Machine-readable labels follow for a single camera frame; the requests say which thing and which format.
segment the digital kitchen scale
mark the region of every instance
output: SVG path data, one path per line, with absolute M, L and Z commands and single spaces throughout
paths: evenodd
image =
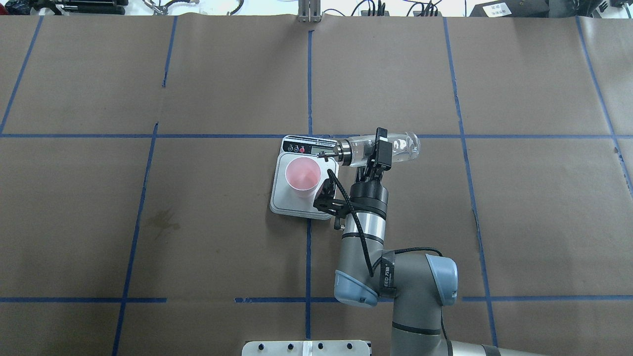
M 337 141 L 335 140 L 315 137 L 288 135 L 283 138 L 279 157 L 277 157 L 273 191 L 270 195 L 270 210 L 273 213 L 318 220 L 328 220 L 332 217 L 328 213 L 318 211 L 312 207 L 312 204 L 321 184 L 328 177 L 327 170 L 331 169 L 335 175 L 339 173 L 339 165 L 335 160 L 326 162 L 323 158 L 317 158 L 317 154 L 321 151 L 333 152 L 336 144 Z M 293 159 L 306 156 L 312 158 L 321 167 L 321 181 L 317 184 L 317 189 L 311 196 L 302 198 L 295 193 L 286 181 L 285 168 Z

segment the metal stand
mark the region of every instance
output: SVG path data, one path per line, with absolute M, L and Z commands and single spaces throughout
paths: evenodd
M 321 22 L 321 0 L 299 0 L 299 22 Z

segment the white scale platform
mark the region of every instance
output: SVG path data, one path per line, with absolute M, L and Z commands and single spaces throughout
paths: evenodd
M 288 166 L 290 161 L 298 157 L 310 157 L 321 167 L 321 181 L 319 182 L 315 192 L 306 198 L 298 196 L 285 179 L 285 168 Z M 332 216 L 330 214 L 320 212 L 316 208 L 312 207 L 321 184 L 323 184 L 323 181 L 328 178 L 328 168 L 333 170 L 335 175 L 339 173 L 339 165 L 334 160 L 326 162 L 325 159 L 317 158 L 312 155 L 304 155 L 293 152 L 281 153 L 277 158 L 277 169 L 275 171 L 273 191 L 270 195 L 270 210 L 277 214 L 305 217 L 309 219 L 327 220 L 331 218 Z

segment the white mounting plate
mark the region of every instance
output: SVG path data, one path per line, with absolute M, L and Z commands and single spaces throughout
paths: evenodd
M 370 345 L 362 340 L 250 341 L 242 348 L 242 356 L 371 356 Z
M 270 195 L 270 210 L 277 214 L 305 217 L 309 219 L 327 220 L 331 218 L 332 216 L 330 214 L 320 212 L 316 208 L 312 207 L 315 196 L 318 193 L 318 188 L 311 196 L 302 198 L 297 196 L 285 180 L 285 168 L 288 166 L 290 161 L 297 157 L 310 157 L 319 164 L 319 167 L 321 167 L 321 181 L 319 182 L 318 187 L 320 187 L 323 181 L 327 178 L 328 168 L 333 170 L 335 175 L 339 173 L 339 165 L 334 160 L 326 162 L 325 159 L 317 158 L 316 156 L 283 152 L 277 158 L 273 191 Z

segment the blue tape line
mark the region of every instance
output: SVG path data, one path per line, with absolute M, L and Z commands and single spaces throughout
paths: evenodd
M 312 32 L 308 31 L 308 135 L 312 135 Z
M 610 139 L 610 135 L 476 135 L 467 134 L 467 139 Z
M 313 298 L 310 298 L 310 300 L 313 303 L 339 303 L 338 300 L 336 300 L 336 298 L 334 298 L 333 296 L 316 296 Z
M 89 139 L 138 139 L 151 138 L 150 134 L 2 134 L 6 138 L 89 138 Z
M 286 135 L 275 134 L 159 134 L 162 139 L 282 139 Z
M 145 166 L 145 177 L 143 178 L 143 187 L 141 189 L 141 201 L 139 202 L 139 211 L 136 214 L 136 223 L 134 225 L 134 237 L 132 238 L 132 247 L 130 249 L 130 259 L 127 264 L 127 273 L 125 275 L 125 284 L 123 285 L 123 301 L 119 310 L 119 318 L 116 324 L 115 342 L 112 346 L 112 356 L 116 356 L 118 352 L 119 339 L 121 338 L 121 329 L 123 327 L 123 316 L 125 315 L 125 304 L 128 292 L 130 290 L 130 280 L 132 279 L 132 267 L 134 266 L 134 256 L 136 254 L 136 244 L 139 240 L 139 232 L 141 230 L 141 215 L 143 206 L 145 205 L 145 194 L 147 192 L 147 178 L 149 177 L 149 169 L 152 167 L 152 158 L 154 156 L 154 145 L 156 144 L 156 133 L 158 132 L 158 122 L 154 125 L 152 133 L 152 142 L 149 145 L 149 154 L 147 156 L 147 165 Z
M 288 135 L 301 134 L 157 134 L 162 139 L 281 139 Z M 348 138 L 359 134 L 319 134 L 312 137 L 324 139 Z M 421 134 L 421 139 L 460 139 L 457 134 Z M 149 139 L 151 134 L 0 134 L 5 138 L 115 138 Z M 612 135 L 478 135 L 466 134 L 467 139 L 610 139 Z M 633 135 L 615 135 L 617 139 L 633 139 Z
M 492 296 L 493 302 L 564 302 L 564 301 L 619 301 L 633 300 L 633 295 L 530 295 L 530 296 Z M 485 302 L 483 296 L 465 296 L 463 302 Z
M 312 299 L 312 219 L 308 219 L 306 228 L 306 340 L 310 340 L 311 299 Z
M 460 139 L 461 135 L 452 134 L 422 134 L 416 135 L 419 139 Z
M 492 336 L 492 344 L 499 346 L 497 342 L 497 331 L 494 325 L 494 315 L 492 313 L 492 301 L 490 299 L 490 287 L 488 284 L 488 272 L 486 270 L 486 256 L 484 255 L 484 243 L 481 238 L 481 229 L 479 226 L 479 214 L 477 213 L 477 201 L 475 200 L 475 190 L 473 188 L 472 174 L 470 173 L 470 160 L 468 159 L 468 148 L 466 146 L 466 134 L 464 131 L 464 123 L 461 116 L 460 99 L 457 96 L 457 79 L 455 77 L 455 68 L 453 65 L 453 53 L 451 51 L 451 39 L 448 32 L 448 22 L 444 17 L 444 35 L 446 36 L 446 51 L 448 52 L 448 63 L 451 69 L 451 80 L 453 81 L 453 94 L 455 98 L 455 108 L 460 123 L 461 148 L 464 154 L 464 162 L 466 164 L 466 177 L 468 179 L 468 192 L 470 193 L 470 204 L 475 214 L 475 223 L 477 225 L 477 241 L 479 242 L 479 261 L 481 264 L 481 274 L 484 280 L 484 291 L 486 292 L 486 305 L 488 308 L 488 321 L 490 323 L 490 334 Z
M 0 303 L 121 303 L 121 298 L 4 297 Z
M 28 59 L 31 57 L 31 52 L 33 51 L 33 47 L 35 46 L 35 40 L 37 39 L 37 34 L 39 34 L 39 29 L 42 27 L 42 21 L 44 21 L 44 17 L 40 16 L 37 21 L 37 26 L 35 26 L 35 32 L 33 33 L 33 38 L 31 38 L 31 43 L 28 45 L 27 55 L 24 57 L 22 67 L 20 68 L 20 72 L 18 73 L 18 79 L 15 81 L 15 85 L 13 86 L 13 91 L 11 92 L 9 103 L 6 105 L 6 109 L 4 110 L 4 116 L 2 117 L 2 122 L 0 122 L 0 134 L 2 134 L 2 131 L 4 130 L 6 120 L 9 117 L 9 112 L 11 111 L 11 106 L 13 106 L 13 100 L 15 99 L 15 95 L 18 93 L 18 87 L 20 86 L 20 82 L 22 81 L 22 75 L 24 75 L 24 70 L 27 68 Z
M 82 298 L 58 296 L 0 297 L 0 303 L 121 303 L 123 298 Z M 167 298 L 128 298 L 127 303 L 166 303 Z
M 602 96 L 602 90 L 600 90 L 600 85 L 598 84 L 598 80 L 596 79 L 596 73 L 593 70 L 593 65 L 591 64 L 591 59 L 589 58 L 589 52 L 587 51 L 587 45 L 585 43 L 585 36 L 582 33 L 582 25 L 580 24 L 580 17 L 578 16 L 576 16 L 576 26 L 578 27 L 578 35 L 580 36 L 580 43 L 582 44 L 582 52 L 585 54 L 585 59 L 587 60 L 587 66 L 589 67 L 591 80 L 594 83 L 594 87 L 596 88 L 596 93 L 598 94 L 598 99 L 600 100 L 600 106 L 602 106 L 602 111 L 605 114 L 606 124 L 609 127 L 609 133 L 611 134 L 611 138 L 613 139 L 613 144 L 615 145 L 615 149 L 618 150 L 618 159 L 620 160 L 622 173 L 624 173 L 624 179 L 626 180 L 628 188 L 629 188 L 629 194 L 631 195 L 631 198 L 633 198 L 633 184 L 631 184 L 631 177 L 629 175 L 629 170 L 627 168 L 627 164 L 624 162 L 624 157 L 622 157 L 622 150 L 620 149 L 620 144 L 618 143 L 618 139 L 615 135 L 615 131 L 613 130 L 611 117 L 609 116 L 609 111 L 606 109 L 605 99 Z
M 167 60 L 165 60 L 165 76 L 163 77 L 163 87 L 167 85 L 167 73 L 169 72 L 169 62 L 172 60 L 173 38 L 176 36 L 176 24 L 178 16 L 173 17 L 172 36 L 169 38 L 169 48 L 167 49 Z
M 285 297 L 268 297 L 268 298 L 235 298 L 236 303 L 305 303 L 306 298 L 285 298 Z
M 125 303 L 166 303 L 167 298 L 127 298 Z

